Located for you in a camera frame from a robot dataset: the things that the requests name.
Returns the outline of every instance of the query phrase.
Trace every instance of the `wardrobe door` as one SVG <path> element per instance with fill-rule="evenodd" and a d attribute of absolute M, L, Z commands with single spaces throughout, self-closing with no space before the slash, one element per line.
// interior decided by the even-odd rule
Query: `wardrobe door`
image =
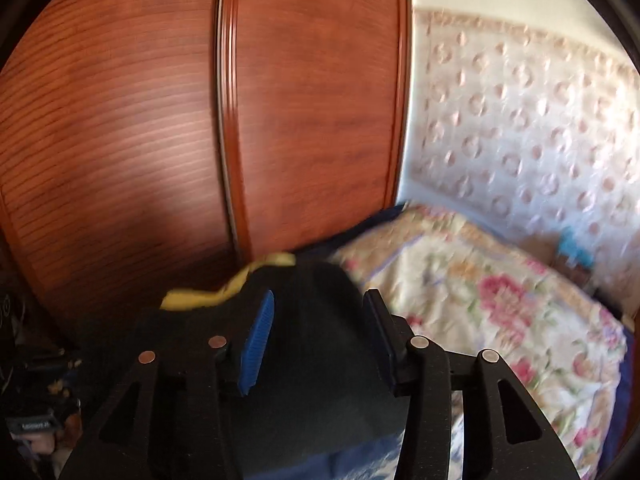
<path fill-rule="evenodd" d="M 217 0 L 52 0 L 0 73 L 2 229 L 67 333 L 234 265 Z"/>
<path fill-rule="evenodd" d="M 244 256 L 393 202 L 406 0 L 222 0 L 222 114 Z"/>

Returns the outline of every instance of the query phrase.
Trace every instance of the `black plastic mount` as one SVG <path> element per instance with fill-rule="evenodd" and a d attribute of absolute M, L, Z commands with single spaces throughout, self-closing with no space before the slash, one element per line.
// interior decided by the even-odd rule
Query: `black plastic mount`
<path fill-rule="evenodd" d="M 95 480 L 153 480 L 167 474 L 172 480 L 241 480 L 221 395 L 226 361 L 234 352 L 229 344 L 212 348 L 207 343 L 210 326 L 197 321 L 187 325 L 177 347 L 160 345 L 150 350 L 150 362 L 134 362 L 94 416 L 60 480 L 84 479 L 88 472 Z M 183 413 L 171 409 L 171 400 L 178 396 L 186 399 Z M 178 425 L 188 436 L 183 454 L 187 463 L 176 469 L 168 458 L 160 472 L 158 441 Z M 164 441 L 163 449 L 183 445 L 177 441 L 170 440 L 168 446 Z"/>
<path fill-rule="evenodd" d="M 449 471 L 451 393 L 463 394 L 463 480 L 577 480 L 571 458 L 509 365 L 493 350 L 445 352 L 389 314 L 377 290 L 364 316 L 380 376 L 411 395 L 396 480 L 444 480 Z"/>

